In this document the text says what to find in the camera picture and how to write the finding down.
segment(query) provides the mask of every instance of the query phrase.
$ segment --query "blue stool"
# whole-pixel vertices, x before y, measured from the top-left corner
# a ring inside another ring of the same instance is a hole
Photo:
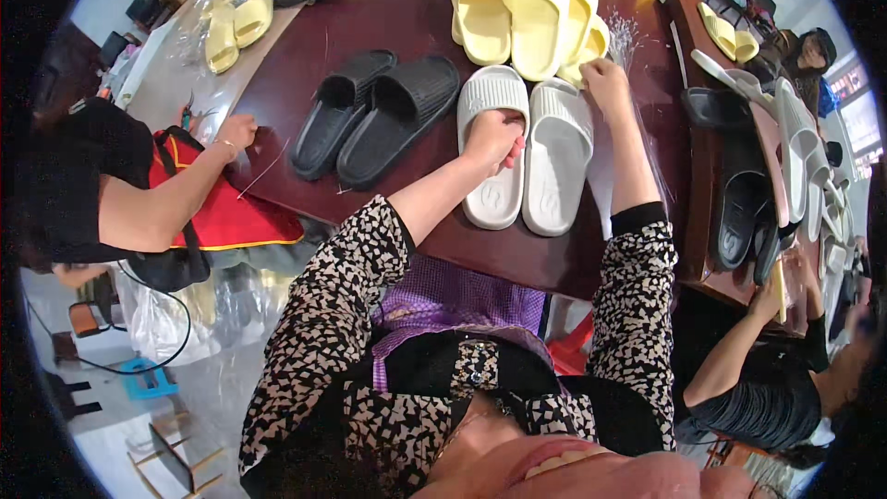
[[[151,366],[157,365],[148,359],[135,358],[127,360],[120,366],[120,368],[122,371],[134,372],[142,371]],[[157,399],[165,395],[178,393],[178,383],[170,383],[170,381],[166,379],[166,374],[163,372],[163,369],[157,369],[156,371],[145,372],[144,374],[137,374],[135,376],[124,376],[123,387],[126,389],[126,394],[132,401],[135,401],[136,399]]]

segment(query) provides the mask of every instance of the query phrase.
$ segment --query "yellow slide sandal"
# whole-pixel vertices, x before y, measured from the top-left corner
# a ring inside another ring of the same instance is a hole
[[[564,63],[579,59],[585,48],[588,32],[592,29],[592,19],[598,11],[598,0],[570,0],[570,14],[563,35]]]
[[[247,0],[234,10],[234,37],[238,49],[255,43],[272,25],[274,0]]]
[[[760,45],[754,35],[748,31],[736,32],[736,61],[745,63],[757,56],[759,51]]]
[[[218,6],[209,19],[209,32],[204,43],[207,65],[213,73],[222,73],[237,61],[239,52],[234,39],[234,6]]]
[[[725,19],[717,17],[715,11],[704,2],[700,2],[697,7],[711,40],[727,58],[736,61],[736,30]]]
[[[570,0],[502,0],[511,11],[511,59],[521,77],[548,79],[560,66]]]
[[[583,84],[579,66],[587,61],[603,57],[607,53],[607,49],[609,49],[609,29],[603,19],[595,14],[592,16],[592,27],[588,31],[588,39],[585,40],[584,48],[579,51],[577,60],[561,64],[560,70],[557,71],[557,77],[581,89]]]
[[[511,13],[502,0],[452,0],[453,40],[479,66],[501,64],[511,55]]]

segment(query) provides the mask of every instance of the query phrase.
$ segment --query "bracelet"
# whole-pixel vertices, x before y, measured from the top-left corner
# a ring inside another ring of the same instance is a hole
[[[240,153],[240,151],[237,149],[237,146],[234,145],[234,143],[230,142],[228,139],[225,139],[225,140],[216,139],[213,142],[214,143],[224,143],[226,145],[230,145],[231,148],[234,149],[234,154],[233,154],[233,156],[231,156],[231,160],[229,160],[228,162],[234,162],[234,160],[237,159],[237,155]]]

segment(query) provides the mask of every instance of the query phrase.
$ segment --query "teeth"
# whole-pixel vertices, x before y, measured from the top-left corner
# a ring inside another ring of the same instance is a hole
[[[589,451],[567,451],[560,456],[553,456],[549,459],[546,459],[538,466],[534,466],[527,471],[527,475],[523,478],[525,480],[529,480],[533,476],[538,476],[542,472],[548,472],[553,470],[559,466],[563,466],[565,464],[570,464],[571,462],[581,461],[584,458],[588,458],[592,455],[597,454],[599,451],[595,451],[594,449]]]

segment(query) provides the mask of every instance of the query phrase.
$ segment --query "red apron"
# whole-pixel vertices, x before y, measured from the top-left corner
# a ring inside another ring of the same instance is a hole
[[[199,151],[169,135],[163,146],[181,172],[197,159]],[[160,154],[154,150],[154,161],[148,173],[151,188],[170,178],[163,169]],[[292,244],[302,240],[302,224],[294,213],[243,195],[227,179],[219,175],[203,206],[191,218],[201,250],[227,250],[267,244]],[[184,235],[179,233],[172,248],[184,248]]]

